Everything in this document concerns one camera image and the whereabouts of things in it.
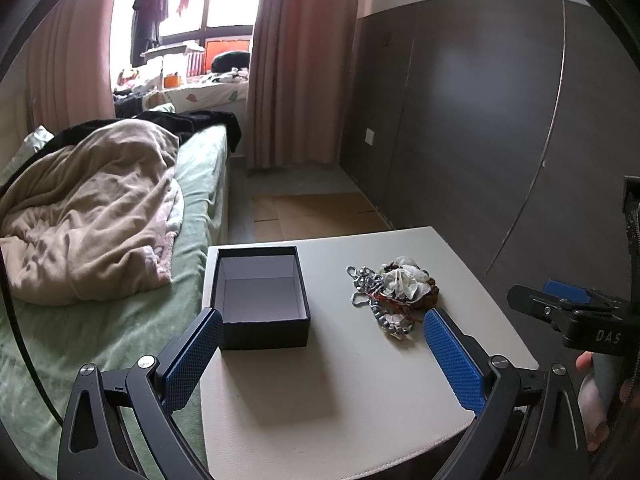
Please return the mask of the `person's right hand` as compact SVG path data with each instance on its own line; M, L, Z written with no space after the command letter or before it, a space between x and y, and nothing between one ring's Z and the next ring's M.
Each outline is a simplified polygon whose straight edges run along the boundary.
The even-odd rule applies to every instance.
M639 385L632 379L626 379L620 386L617 395L622 406L614 422L608 420L608 409L613 406L616 362L612 356L591 351L582 352L575 362L578 372L586 373L578 392L578 406L589 452L607 448L613 455L622 455L632 447L638 434Z

